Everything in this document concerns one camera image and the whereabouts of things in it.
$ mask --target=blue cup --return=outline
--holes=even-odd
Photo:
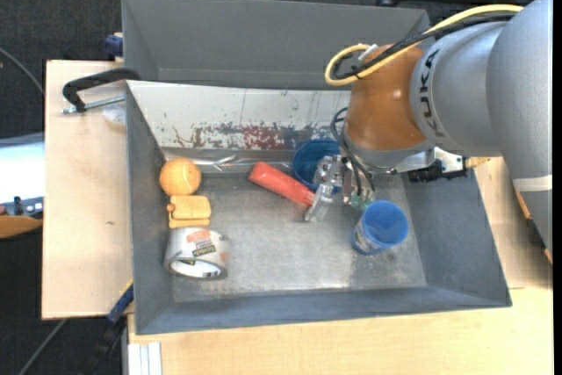
[[[292,158],[292,171],[297,180],[316,191],[318,184],[313,183],[318,161],[324,156],[340,154],[340,145],[333,140],[311,140],[301,145]]]
[[[394,203],[386,200],[372,202],[353,229],[352,245],[364,255],[400,244],[408,232],[407,217]]]

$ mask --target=wooden board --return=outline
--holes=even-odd
[[[64,83],[115,67],[107,61],[49,61],[44,319],[107,314],[132,277],[127,211],[126,132],[102,109],[64,115]],[[123,83],[86,90],[85,102],[124,92]]]

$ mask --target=red object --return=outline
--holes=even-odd
[[[299,180],[289,177],[281,170],[275,169],[265,162],[257,162],[248,177],[250,182],[273,191],[293,202],[310,206],[314,200],[314,192]]]

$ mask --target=roll of tape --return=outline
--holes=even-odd
[[[224,235],[202,227],[172,228],[164,268],[175,275],[216,280],[227,275],[228,257]]]

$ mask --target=metal clamp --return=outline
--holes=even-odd
[[[94,74],[93,76],[86,76],[83,78],[78,78],[72,80],[64,85],[62,88],[62,95],[73,105],[69,108],[62,110],[63,113],[68,114],[70,112],[85,112],[91,108],[96,108],[99,106],[115,104],[122,100],[125,100],[125,96],[117,96],[108,98],[106,100],[98,100],[97,102],[92,102],[91,104],[85,104],[82,99],[78,96],[78,92],[81,90],[88,90],[89,88],[95,88],[97,86],[102,86],[104,84],[117,82],[118,80],[140,80],[141,76],[139,73],[131,68],[116,68],[107,70],[105,72],[100,72],[99,74]]]

